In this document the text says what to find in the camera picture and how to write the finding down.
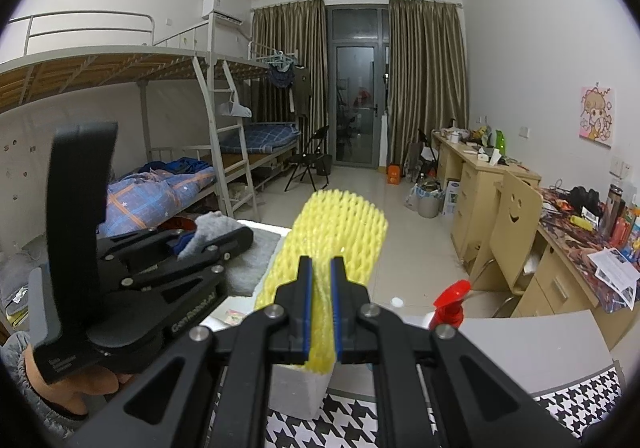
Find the cartoon girl picture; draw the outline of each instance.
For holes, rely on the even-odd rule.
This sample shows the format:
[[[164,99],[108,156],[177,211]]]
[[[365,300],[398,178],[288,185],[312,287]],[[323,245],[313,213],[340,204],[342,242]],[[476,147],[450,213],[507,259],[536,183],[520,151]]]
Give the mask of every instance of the cartoon girl picture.
[[[580,136],[611,146],[613,130],[613,91],[593,88],[582,89]]]

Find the smiley face chair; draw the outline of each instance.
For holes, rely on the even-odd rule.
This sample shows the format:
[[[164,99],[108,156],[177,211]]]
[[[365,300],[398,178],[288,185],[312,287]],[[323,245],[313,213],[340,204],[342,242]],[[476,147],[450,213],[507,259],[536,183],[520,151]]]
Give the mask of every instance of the smiley face chair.
[[[516,300],[524,294],[531,281],[532,274],[525,274],[523,268],[536,238],[542,202],[539,192],[513,174],[505,172],[500,207],[489,247],[509,285],[511,296],[494,313],[494,318],[500,316],[508,304],[517,303]],[[493,260],[485,264],[482,270],[491,263]]]

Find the plaid blanket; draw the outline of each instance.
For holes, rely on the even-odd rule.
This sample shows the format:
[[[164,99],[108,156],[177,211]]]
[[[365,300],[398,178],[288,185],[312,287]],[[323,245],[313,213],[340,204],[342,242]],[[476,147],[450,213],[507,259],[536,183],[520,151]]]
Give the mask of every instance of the plaid blanket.
[[[191,205],[215,177],[212,166],[193,174],[152,170],[127,175],[107,187],[107,218],[98,229],[113,237],[162,224]]]
[[[293,123],[251,123],[244,126],[249,154],[272,154],[277,148],[295,142],[300,136]],[[240,133],[233,132],[220,142],[223,154],[242,154]]]

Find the curtain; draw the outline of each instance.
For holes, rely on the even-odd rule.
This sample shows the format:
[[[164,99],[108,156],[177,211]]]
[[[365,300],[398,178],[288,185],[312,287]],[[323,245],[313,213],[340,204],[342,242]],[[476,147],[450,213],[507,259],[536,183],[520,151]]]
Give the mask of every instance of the curtain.
[[[418,128],[466,128],[465,51],[453,4],[389,0],[389,27],[390,161],[403,164]]]
[[[326,9],[324,0],[291,2],[256,9],[254,41],[293,53],[309,69],[311,82],[310,117],[301,121],[302,143],[318,128],[327,124],[327,50]],[[260,80],[256,103],[252,103],[255,121],[293,121],[289,111],[289,89],[278,89],[268,79]]]

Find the person's hand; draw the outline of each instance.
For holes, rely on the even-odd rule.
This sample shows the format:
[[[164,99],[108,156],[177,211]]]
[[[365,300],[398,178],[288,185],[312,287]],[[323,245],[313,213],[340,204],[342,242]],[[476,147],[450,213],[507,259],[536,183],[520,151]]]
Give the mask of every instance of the person's hand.
[[[89,396],[114,394],[120,388],[120,383],[126,383],[131,378],[124,374],[116,375],[104,367],[94,365],[57,383],[48,384],[42,379],[36,366],[31,345],[24,351],[24,365],[31,386],[41,398],[58,404],[76,415],[87,414],[82,394]]]

